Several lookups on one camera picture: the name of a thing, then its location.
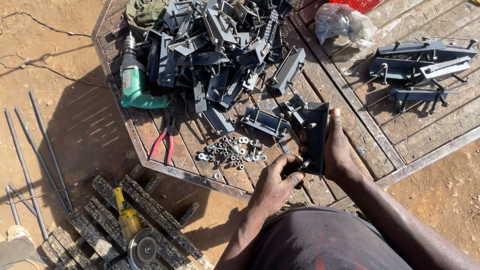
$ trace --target shoe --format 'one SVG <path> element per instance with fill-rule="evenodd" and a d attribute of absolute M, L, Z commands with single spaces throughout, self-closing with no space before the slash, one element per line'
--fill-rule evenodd
<path fill-rule="evenodd" d="M 20 225 L 12 225 L 7 231 L 7 241 L 11 241 L 18 237 L 27 237 L 33 243 L 32 236 L 24 227 Z"/>

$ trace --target plastic bag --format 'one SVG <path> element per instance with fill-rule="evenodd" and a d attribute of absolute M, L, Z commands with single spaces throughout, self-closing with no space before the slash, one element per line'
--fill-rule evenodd
<path fill-rule="evenodd" d="M 337 35 L 346 36 L 356 48 L 371 48 L 377 28 L 368 17 L 343 4 L 326 3 L 315 14 L 315 33 L 320 44 Z"/>

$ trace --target dirt ground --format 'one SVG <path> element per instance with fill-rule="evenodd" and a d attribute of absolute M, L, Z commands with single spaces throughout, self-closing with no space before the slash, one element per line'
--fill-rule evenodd
<path fill-rule="evenodd" d="M 90 34 L 103 0 L 0 0 L 0 4 L 1 16 L 24 11 L 53 27 Z M 67 76 L 106 84 L 90 38 L 52 31 L 26 15 L 8 17 L 1 26 L 0 57 L 18 54 Z M 0 62 L 18 67 L 23 60 L 10 56 L 1 58 Z M 10 110 L 34 190 L 37 195 L 43 194 L 39 203 L 49 232 L 61 226 L 74 238 L 78 237 L 66 222 L 13 109 L 19 107 L 50 172 L 57 179 L 28 96 L 28 90 L 34 90 L 73 206 L 82 207 L 93 191 L 90 179 L 79 180 L 109 167 L 121 176 L 138 163 L 110 90 L 67 80 L 31 65 L 22 69 L 0 65 L 0 85 L 0 107 Z M 0 117 L 0 150 L 1 184 L 12 182 L 28 196 L 5 117 Z M 413 214 L 476 259 L 480 259 L 478 151 L 480 141 L 465 146 L 388 190 Z M 200 203 L 184 232 L 213 263 L 226 247 L 240 211 L 246 206 L 244 201 L 170 178 L 162 181 L 153 195 L 175 217 L 180 217 L 191 203 Z M 0 195 L 0 233 L 3 235 L 14 224 L 6 201 L 5 194 Z M 22 203 L 16 205 L 22 225 L 40 246 L 42 237 L 35 217 Z M 15 269 L 24 268 L 33 269 L 33 266 L 28 263 L 15 266 Z"/>

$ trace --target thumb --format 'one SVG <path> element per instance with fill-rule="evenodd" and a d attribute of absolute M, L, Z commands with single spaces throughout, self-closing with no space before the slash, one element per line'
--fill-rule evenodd
<path fill-rule="evenodd" d="M 330 132 L 333 133 L 334 136 L 343 134 L 342 117 L 339 108 L 334 108 L 330 115 Z"/>
<path fill-rule="evenodd" d="M 304 178 L 304 172 L 293 172 L 289 174 L 282 182 L 285 182 L 285 184 L 288 185 L 289 189 L 292 189 L 296 185 L 298 185 L 298 183 L 300 183 L 300 181 L 302 181 Z"/>

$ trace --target red-handled pliers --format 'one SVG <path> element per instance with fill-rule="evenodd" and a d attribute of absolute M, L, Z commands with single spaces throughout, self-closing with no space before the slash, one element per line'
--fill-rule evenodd
<path fill-rule="evenodd" d="M 160 133 L 160 136 L 158 136 L 158 138 L 155 140 L 155 143 L 153 143 L 152 151 L 150 152 L 150 155 L 148 156 L 148 159 L 151 159 L 156 154 L 156 150 L 158 148 L 158 145 L 160 144 L 160 142 L 165 137 L 165 134 L 168 134 L 168 140 L 169 140 L 170 145 L 169 145 L 168 150 L 167 150 L 168 151 L 167 165 L 170 165 L 170 163 L 172 161 L 172 153 L 173 153 L 172 132 L 173 132 L 173 127 L 174 126 L 175 126 L 175 117 L 170 117 L 168 119 L 167 123 L 165 124 L 165 128 Z"/>

